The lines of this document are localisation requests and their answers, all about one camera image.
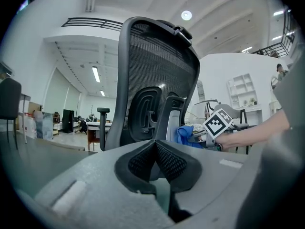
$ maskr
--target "wooden table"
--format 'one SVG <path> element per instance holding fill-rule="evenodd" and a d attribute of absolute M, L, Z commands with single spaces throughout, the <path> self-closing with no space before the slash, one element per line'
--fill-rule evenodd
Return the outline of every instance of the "wooden table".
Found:
<path fill-rule="evenodd" d="M 88 151 L 90 151 L 90 144 L 93 143 L 93 151 L 94 151 L 94 143 L 100 143 L 100 139 L 94 137 L 94 132 L 100 131 L 100 122 L 87 122 L 87 140 L 88 140 Z M 106 123 L 106 138 L 107 138 L 107 133 L 110 130 L 112 123 Z"/>

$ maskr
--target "mesh chair back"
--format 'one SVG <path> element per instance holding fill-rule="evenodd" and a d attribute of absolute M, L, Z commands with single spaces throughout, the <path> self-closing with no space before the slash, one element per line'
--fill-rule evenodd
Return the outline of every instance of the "mesh chair back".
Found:
<path fill-rule="evenodd" d="M 113 132 L 121 136 L 121 141 L 111 145 L 112 148 L 151 139 L 151 130 L 146 136 L 141 133 L 141 128 L 148 122 L 145 111 L 154 111 L 158 117 L 168 96 L 185 99 L 184 120 L 198 79 L 199 60 L 193 49 L 173 33 L 174 30 L 167 25 L 143 17 L 130 18 L 123 24 L 119 40 L 116 110 L 106 149 L 111 145 L 109 142 L 114 141 Z M 141 100 L 147 106 L 137 106 Z M 139 130 L 131 131 L 131 122 L 135 119 Z"/>

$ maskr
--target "cardboard box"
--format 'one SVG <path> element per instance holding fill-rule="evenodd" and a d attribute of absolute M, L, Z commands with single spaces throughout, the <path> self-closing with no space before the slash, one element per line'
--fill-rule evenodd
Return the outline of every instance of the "cardboard box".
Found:
<path fill-rule="evenodd" d="M 40 111 L 41 110 L 41 105 L 40 104 L 36 104 L 33 102 L 29 102 L 29 108 L 28 108 L 28 113 L 33 114 L 34 111 Z"/>

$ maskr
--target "hand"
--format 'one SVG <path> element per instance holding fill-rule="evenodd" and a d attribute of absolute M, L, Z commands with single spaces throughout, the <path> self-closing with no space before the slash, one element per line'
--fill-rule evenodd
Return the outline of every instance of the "hand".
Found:
<path fill-rule="evenodd" d="M 221 144 L 223 146 L 223 149 L 230 148 L 230 146 L 228 145 L 230 136 L 231 133 L 222 133 L 216 138 L 216 143 Z"/>

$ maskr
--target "sticker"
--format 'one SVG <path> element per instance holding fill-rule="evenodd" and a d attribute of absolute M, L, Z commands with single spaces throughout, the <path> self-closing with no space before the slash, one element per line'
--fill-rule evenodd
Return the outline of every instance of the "sticker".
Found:
<path fill-rule="evenodd" d="M 233 119 L 227 112 L 223 109 L 219 109 L 204 122 L 203 126 L 211 135 L 212 139 L 216 139 L 232 124 L 232 122 Z"/>
<path fill-rule="evenodd" d="M 230 167 L 237 168 L 237 169 L 240 169 L 243 166 L 242 163 L 238 163 L 238 162 L 234 162 L 234 161 L 226 160 L 226 159 L 222 159 L 221 161 L 219 161 L 219 163 L 221 165 L 230 166 Z"/>

